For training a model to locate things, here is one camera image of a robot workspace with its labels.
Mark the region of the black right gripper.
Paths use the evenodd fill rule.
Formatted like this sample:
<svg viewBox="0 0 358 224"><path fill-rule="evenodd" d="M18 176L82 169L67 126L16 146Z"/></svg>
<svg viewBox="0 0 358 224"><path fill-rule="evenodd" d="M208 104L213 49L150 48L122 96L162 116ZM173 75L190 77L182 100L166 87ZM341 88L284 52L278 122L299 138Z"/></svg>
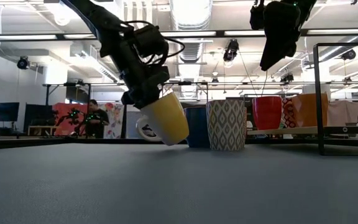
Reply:
<svg viewBox="0 0 358 224"><path fill-rule="evenodd" d="M294 0L272 1L264 9L266 42L260 67L267 71L296 51L296 28L300 22L300 8Z"/></svg>

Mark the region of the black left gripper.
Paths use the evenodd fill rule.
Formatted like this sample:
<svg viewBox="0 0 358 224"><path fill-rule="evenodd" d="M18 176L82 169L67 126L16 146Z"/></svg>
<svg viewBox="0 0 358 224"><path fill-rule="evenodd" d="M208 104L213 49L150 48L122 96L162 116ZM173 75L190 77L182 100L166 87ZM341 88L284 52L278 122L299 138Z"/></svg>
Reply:
<svg viewBox="0 0 358 224"><path fill-rule="evenodd" d="M163 61L166 61L167 55L161 55ZM152 65L142 59L136 50L133 34L113 35L113 63L120 72L120 78L130 89L124 92L121 101L123 105L134 105L137 109L152 104L160 96L159 89L139 92L132 90L140 88L150 77L156 75L162 66L161 63Z"/></svg>

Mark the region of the yellow and white mug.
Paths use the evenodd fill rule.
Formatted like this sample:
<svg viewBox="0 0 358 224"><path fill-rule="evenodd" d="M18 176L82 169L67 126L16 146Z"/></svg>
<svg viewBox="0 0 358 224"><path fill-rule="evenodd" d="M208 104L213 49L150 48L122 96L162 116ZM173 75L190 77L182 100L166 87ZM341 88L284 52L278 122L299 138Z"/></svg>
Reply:
<svg viewBox="0 0 358 224"><path fill-rule="evenodd" d="M189 127L181 103L174 92L140 109L143 117L136 122L139 135L146 141L162 141L168 146L178 144L189 135ZM156 137L143 133L148 125Z"/></svg>

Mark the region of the red mug white handle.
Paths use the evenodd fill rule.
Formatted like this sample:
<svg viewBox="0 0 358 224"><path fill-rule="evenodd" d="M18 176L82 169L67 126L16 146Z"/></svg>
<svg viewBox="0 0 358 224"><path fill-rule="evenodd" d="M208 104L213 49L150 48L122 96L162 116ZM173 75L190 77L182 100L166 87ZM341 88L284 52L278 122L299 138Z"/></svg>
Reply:
<svg viewBox="0 0 358 224"><path fill-rule="evenodd" d="M282 117L279 96L262 96L252 100L252 115L258 130L278 129Z"/></svg>

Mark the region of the red and white patterned mug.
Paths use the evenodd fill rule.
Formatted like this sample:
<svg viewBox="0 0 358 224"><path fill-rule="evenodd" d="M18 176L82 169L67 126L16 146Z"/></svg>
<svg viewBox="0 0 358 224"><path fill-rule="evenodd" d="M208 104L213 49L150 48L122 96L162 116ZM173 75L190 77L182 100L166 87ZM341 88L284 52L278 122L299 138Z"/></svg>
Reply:
<svg viewBox="0 0 358 224"><path fill-rule="evenodd" d="M286 128L296 128L296 119L291 98L282 99L282 123Z"/></svg>

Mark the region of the orange mug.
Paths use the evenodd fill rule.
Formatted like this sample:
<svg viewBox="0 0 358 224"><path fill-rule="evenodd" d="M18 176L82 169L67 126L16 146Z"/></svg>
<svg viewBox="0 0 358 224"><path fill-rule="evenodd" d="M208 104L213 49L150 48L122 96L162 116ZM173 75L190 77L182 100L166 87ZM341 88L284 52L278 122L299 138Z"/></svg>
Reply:
<svg viewBox="0 0 358 224"><path fill-rule="evenodd" d="M317 126L316 116L316 95L302 94L291 98L293 104L293 111L295 114L295 123L299 128ZM326 93L321 94L321 108L323 115L323 125L326 126L327 112L328 112L328 96Z"/></svg>

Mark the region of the blue and white mug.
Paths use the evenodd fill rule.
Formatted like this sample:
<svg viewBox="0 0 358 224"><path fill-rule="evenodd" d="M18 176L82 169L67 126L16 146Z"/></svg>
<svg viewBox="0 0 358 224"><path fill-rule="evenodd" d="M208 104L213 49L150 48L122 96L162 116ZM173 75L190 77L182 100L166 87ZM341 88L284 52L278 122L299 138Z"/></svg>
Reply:
<svg viewBox="0 0 358 224"><path fill-rule="evenodd" d="M185 108L185 115L189 128L189 135L186 138L189 147L209 148L206 108Z"/></svg>

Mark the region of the grey diamond patterned mug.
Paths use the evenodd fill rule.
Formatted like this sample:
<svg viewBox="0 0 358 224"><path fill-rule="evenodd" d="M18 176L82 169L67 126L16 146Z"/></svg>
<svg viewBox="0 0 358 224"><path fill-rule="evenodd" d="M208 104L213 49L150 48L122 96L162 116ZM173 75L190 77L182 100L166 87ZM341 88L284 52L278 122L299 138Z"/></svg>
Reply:
<svg viewBox="0 0 358 224"><path fill-rule="evenodd" d="M241 151L246 143L246 108L242 100L206 104L207 129L213 151Z"/></svg>

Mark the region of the floral printed cloth panel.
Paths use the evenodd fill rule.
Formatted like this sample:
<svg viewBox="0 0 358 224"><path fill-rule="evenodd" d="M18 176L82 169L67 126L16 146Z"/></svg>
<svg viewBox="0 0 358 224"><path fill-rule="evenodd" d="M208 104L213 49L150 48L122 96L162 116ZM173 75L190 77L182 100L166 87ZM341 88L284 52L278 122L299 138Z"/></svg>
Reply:
<svg viewBox="0 0 358 224"><path fill-rule="evenodd" d="M122 134L124 105L105 103L100 107L108 115L109 124L104 127L104 139L119 139Z"/></svg>

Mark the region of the light wooden shelf board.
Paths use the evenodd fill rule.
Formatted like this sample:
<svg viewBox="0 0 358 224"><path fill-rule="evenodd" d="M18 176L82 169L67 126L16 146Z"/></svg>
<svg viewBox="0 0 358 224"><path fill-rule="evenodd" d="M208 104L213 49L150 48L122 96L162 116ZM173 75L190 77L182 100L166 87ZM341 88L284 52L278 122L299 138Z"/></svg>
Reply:
<svg viewBox="0 0 358 224"><path fill-rule="evenodd" d="M300 128L285 128L285 129L266 129L266 130L256 130L248 131L247 135L260 135L260 134L317 134L318 129L316 126L312 127L300 127Z"/></svg>

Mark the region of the red cloth panel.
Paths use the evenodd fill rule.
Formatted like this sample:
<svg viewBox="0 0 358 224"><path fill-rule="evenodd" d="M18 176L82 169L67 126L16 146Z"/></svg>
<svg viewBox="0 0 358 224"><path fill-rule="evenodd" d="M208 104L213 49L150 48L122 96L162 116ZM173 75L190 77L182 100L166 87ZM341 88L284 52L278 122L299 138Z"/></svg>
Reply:
<svg viewBox="0 0 358 224"><path fill-rule="evenodd" d="M87 112L87 105L57 103L52 106L52 109L58 112L55 119L55 125L57 127L55 130L56 136L67 136L75 130L77 124L71 124L71 119L64 119L60 124L58 123L60 118L62 116L67 116L73 108L80 111L76 120L81 122L84 118L83 114Z"/></svg>

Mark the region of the pink cloth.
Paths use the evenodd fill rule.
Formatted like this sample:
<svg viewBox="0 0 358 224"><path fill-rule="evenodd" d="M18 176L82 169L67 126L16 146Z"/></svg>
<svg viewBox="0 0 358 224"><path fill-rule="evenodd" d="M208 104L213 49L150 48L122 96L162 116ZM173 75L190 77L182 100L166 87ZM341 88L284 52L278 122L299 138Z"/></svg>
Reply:
<svg viewBox="0 0 358 224"><path fill-rule="evenodd" d="M328 126L345 126L358 122L358 101L332 101L328 104Z"/></svg>

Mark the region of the black metal shelf rack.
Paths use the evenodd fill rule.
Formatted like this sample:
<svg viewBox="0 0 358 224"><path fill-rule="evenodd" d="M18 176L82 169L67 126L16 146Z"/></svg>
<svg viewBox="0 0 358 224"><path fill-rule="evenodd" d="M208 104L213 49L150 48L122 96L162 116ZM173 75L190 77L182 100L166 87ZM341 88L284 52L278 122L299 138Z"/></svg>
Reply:
<svg viewBox="0 0 358 224"><path fill-rule="evenodd" d="M338 43L317 43L313 47L313 63L314 63L314 87L316 93L316 121L317 121L317 143L319 154L324 156L326 154L324 144L333 144L337 146L345 146L348 143L349 146L358 146L355 139L325 139L325 127L323 124L323 112L321 101L321 82L319 74L319 47L358 47L358 42L338 42Z"/></svg>

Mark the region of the small wooden table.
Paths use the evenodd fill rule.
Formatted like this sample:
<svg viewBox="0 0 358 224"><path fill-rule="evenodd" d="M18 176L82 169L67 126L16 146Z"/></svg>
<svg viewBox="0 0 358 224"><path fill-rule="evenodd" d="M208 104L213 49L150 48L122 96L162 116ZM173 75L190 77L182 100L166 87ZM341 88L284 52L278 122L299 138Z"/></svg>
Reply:
<svg viewBox="0 0 358 224"><path fill-rule="evenodd" d="M57 126L29 126L27 129L28 136L54 136Z"/></svg>

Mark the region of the dark panel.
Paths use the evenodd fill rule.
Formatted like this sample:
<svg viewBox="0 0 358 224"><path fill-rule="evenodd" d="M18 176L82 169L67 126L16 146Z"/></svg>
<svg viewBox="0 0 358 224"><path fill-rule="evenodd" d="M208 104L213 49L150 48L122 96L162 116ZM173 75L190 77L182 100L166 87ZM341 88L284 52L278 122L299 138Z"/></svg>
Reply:
<svg viewBox="0 0 358 224"><path fill-rule="evenodd" d="M24 117L24 132L29 126L54 126L55 115L50 105L26 104Z"/></svg>

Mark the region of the dark computer monitor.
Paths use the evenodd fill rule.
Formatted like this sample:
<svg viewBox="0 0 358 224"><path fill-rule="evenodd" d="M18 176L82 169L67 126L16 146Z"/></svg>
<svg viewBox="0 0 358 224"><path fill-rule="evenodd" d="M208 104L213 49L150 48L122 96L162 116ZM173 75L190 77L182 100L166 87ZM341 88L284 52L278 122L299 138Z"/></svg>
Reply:
<svg viewBox="0 0 358 224"><path fill-rule="evenodd" d="M0 103L0 121L17 121L19 102Z"/></svg>

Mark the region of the black overhead frame bar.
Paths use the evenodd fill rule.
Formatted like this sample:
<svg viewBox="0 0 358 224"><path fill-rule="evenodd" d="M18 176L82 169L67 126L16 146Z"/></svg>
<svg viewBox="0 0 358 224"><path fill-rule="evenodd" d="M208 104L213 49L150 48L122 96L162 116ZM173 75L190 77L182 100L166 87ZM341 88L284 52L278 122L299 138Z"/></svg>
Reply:
<svg viewBox="0 0 358 224"><path fill-rule="evenodd" d="M165 31L161 32L165 37L174 39L184 38L243 38L264 37L262 30L201 30L201 31ZM302 29L302 37L308 36L353 36L358 35L358 29ZM96 40L92 33L81 34L0 34L0 42L25 42L25 41L48 41L48 40Z"/></svg>

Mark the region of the black table edge rail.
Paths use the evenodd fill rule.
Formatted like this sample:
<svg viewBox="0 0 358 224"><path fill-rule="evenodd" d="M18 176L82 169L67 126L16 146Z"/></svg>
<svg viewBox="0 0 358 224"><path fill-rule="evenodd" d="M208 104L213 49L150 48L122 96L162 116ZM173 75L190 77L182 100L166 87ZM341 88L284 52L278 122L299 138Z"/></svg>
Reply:
<svg viewBox="0 0 358 224"><path fill-rule="evenodd" d="M317 144L317 139L246 139L245 144ZM78 139L78 138L38 138L0 139L0 149L15 147L47 146L57 144L163 144L143 139ZM356 139L324 139L324 145L356 146Z"/></svg>

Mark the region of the silver ventilation duct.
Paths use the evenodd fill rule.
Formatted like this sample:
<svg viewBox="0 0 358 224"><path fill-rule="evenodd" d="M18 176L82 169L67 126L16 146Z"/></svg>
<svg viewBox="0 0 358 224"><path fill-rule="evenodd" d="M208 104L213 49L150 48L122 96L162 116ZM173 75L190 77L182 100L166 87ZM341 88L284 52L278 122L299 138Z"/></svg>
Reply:
<svg viewBox="0 0 358 224"><path fill-rule="evenodd" d="M211 20L213 0L169 0L172 24L175 30L206 30ZM204 43L185 43L179 54L183 63L197 63Z"/></svg>

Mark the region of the distant black rig frame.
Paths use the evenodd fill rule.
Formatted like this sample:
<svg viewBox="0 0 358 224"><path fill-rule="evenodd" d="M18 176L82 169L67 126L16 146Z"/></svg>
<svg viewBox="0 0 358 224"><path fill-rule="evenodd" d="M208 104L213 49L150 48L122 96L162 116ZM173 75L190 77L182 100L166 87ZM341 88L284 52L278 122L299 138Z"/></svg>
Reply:
<svg viewBox="0 0 358 224"><path fill-rule="evenodd" d="M206 94L206 101L209 101L208 99L208 91L209 91L209 85L208 82L168 82L163 83L159 85L159 88L161 89L160 94L163 96L164 94L168 93L168 88L173 88L174 86L195 86L195 94L198 94L198 90L203 91ZM67 82L63 84L43 84L43 87L45 87L46 90L46 100L45 104L49 105L49 98L50 95L59 87L65 87L65 88L82 88L85 87L85 90L87 90L87 100L89 101L92 98L93 93L93 87L117 87L120 88L122 91L127 91L126 86L123 83L84 83L84 82Z"/></svg>

